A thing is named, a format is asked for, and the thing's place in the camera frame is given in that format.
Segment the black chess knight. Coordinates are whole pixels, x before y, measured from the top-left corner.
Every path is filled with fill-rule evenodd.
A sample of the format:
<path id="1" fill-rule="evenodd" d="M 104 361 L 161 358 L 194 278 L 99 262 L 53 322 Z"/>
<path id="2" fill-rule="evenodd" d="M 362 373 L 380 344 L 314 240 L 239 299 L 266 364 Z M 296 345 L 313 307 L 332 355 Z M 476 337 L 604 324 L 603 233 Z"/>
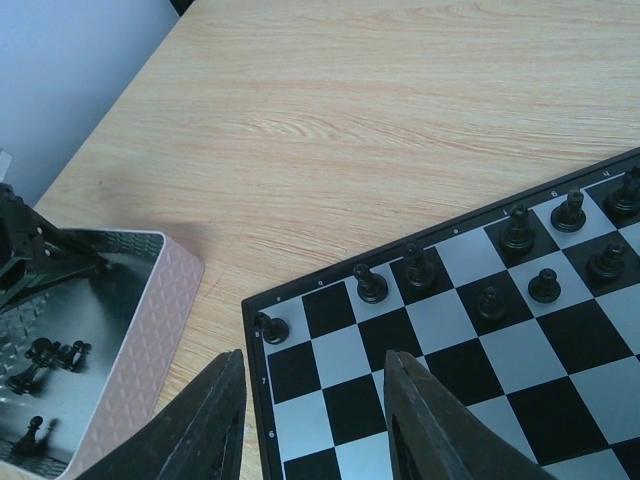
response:
<path id="1" fill-rule="evenodd" d="M 583 210 L 584 194 L 577 188 L 568 191 L 566 199 L 551 212 L 551 224 L 560 232 L 579 231 L 586 223 Z"/>

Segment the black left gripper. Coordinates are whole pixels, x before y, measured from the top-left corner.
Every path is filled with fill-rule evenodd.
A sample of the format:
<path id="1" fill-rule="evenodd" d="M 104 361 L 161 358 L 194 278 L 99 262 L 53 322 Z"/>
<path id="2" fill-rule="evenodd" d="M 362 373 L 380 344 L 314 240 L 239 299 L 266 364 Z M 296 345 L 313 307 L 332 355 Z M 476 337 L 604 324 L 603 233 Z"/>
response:
<path id="1" fill-rule="evenodd" d="M 1 185 L 1 308 L 12 310 L 72 279 L 102 273 L 91 243 L 60 230 Z"/>

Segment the black chess bishop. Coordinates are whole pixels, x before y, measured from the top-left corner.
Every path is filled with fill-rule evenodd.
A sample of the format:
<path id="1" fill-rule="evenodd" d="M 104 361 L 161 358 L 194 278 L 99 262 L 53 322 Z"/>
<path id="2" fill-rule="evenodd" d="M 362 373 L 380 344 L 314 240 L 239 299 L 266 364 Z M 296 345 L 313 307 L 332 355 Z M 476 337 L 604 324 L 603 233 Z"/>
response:
<path id="1" fill-rule="evenodd" d="M 499 232 L 500 250 L 512 258 L 528 255 L 534 247 L 536 232 L 530 225 L 529 209 L 523 204 L 515 205 L 509 219 Z"/>

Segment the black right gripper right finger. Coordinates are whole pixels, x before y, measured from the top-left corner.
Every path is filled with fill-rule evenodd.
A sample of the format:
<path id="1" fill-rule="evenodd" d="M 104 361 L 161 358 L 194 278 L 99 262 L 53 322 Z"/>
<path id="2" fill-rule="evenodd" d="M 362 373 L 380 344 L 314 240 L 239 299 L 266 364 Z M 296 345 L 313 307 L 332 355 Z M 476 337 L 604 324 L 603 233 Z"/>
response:
<path id="1" fill-rule="evenodd" d="M 383 393 L 395 479 L 553 477 L 486 427 L 407 352 L 386 352 Z"/>

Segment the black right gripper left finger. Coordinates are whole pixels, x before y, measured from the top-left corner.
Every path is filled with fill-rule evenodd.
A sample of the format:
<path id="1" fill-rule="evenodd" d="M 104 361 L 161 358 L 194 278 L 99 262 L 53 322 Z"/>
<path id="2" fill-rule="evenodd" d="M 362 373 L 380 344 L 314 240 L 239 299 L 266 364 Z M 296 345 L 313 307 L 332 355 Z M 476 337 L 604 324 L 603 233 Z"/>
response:
<path id="1" fill-rule="evenodd" d="M 246 379 L 242 351 L 211 361 L 130 439 L 81 479 L 237 479 L 240 476 Z"/>

